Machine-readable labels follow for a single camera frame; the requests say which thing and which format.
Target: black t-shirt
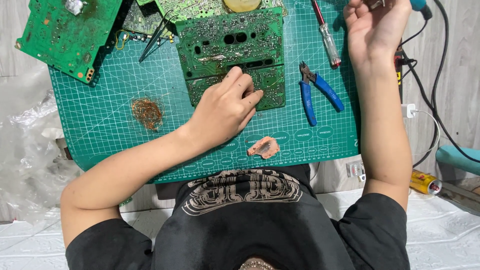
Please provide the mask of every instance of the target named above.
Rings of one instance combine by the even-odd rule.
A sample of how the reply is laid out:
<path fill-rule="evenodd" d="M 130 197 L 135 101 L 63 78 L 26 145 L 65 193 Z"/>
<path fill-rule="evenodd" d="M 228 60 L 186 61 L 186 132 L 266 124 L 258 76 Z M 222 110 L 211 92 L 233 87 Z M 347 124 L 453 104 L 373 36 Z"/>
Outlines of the black t-shirt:
<path fill-rule="evenodd" d="M 328 218 L 306 165 L 231 170 L 185 184 L 152 242 L 125 221 L 100 222 L 68 246 L 71 270 L 407 270 L 407 216 L 381 194 Z"/>

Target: right hand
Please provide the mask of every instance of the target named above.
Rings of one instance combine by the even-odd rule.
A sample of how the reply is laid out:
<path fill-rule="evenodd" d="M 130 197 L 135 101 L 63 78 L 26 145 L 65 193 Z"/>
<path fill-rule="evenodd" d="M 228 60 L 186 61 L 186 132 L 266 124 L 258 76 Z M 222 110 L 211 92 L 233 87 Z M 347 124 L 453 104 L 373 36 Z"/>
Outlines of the right hand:
<path fill-rule="evenodd" d="M 230 140 L 245 128 L 263 97 L 253 91 L 252 77 L 233 67 L 221 83 L 203 94 L 190 120 L 182 127 L 207 151 Z"/>
<path fill-rule="evenodd" d="M 385 7 L 373 11 L 363 0 L 350 0 L 343 15 L 353 67 L 362 69 L 372 62 L 393 63 L 411 11 L 410 0 L 385 0 Z"/>

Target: forearm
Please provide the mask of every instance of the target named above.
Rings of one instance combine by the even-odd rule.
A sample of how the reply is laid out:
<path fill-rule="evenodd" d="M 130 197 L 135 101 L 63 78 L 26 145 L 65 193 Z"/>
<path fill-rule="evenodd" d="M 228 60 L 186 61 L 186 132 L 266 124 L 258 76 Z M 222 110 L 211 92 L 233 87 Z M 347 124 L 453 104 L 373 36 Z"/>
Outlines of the forearm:
<path fill-rule="evenodd" d="M 68 184 L 62 202 L 79 209 L 118 205 L 157 174 L 204 151 L 184 129 L 106 158 Z"/>
<path fill-rule="evenodd" d="M 360 147 L 367 178 L 408 190 L 412 159 L 393 62 L 372 64 L 355 73 L 361 111 Z"/>

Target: tangled copper wire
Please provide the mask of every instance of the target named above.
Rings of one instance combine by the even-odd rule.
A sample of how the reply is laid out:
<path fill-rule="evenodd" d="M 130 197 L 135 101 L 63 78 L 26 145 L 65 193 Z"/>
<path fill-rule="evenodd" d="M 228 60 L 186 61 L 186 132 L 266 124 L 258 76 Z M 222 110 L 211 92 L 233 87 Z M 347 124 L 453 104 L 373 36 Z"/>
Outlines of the tangled copper wire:
<path fill-rule="evenodd" d="M 132 114 L 146 129 L 156 131 L 163 123 L 163 111 L 159 102 L 149 97 L 132 99 Z"/>

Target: green cutting mat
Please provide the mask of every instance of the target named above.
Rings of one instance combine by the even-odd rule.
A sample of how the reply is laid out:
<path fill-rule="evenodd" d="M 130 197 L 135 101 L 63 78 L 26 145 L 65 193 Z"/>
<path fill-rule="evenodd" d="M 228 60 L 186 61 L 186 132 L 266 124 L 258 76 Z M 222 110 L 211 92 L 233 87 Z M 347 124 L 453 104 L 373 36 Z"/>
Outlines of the green cutting mat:
<path fill-rule="evenodd" d="M 310 0 L 284 2 L 288 9 L 283 24 L 287 105 L 258 112 L 229 142 L 171 168 L 149 183 L 189 180 L 226 169 L 332 160 L 359 153 L 358 97 L 344 47 L 342 9 L 347 1 L 319 2 L 343 61 L 337 70 L 330 68 Z M 145 46 L 144 42 L 129 40 L 123 50 L 101 50 L 94 64 L 97 76 L 89 85 L 50 69 L 67 145 L 83 170 L 119 151 L 175 130 L 193 113 L 175 44 L 167 41 L 160 47 L 155 46 L 153 52 L 138 63 Z M 345 104 L 344 111 L 336 112 L 327 98 L 312 86 L 316 127 L 308 124 L 301 103 L 298 84 L 301 61 L 312 71 L 318 71 Z M 132 117 L 131 99 L 143 96 L 159 98 L 165 106 L 167 116 L 158 132 L 145 130 Z M 280 151 L 267 160 L 247 157 L 246 150 L 267 135 L 277 139 Z"/>

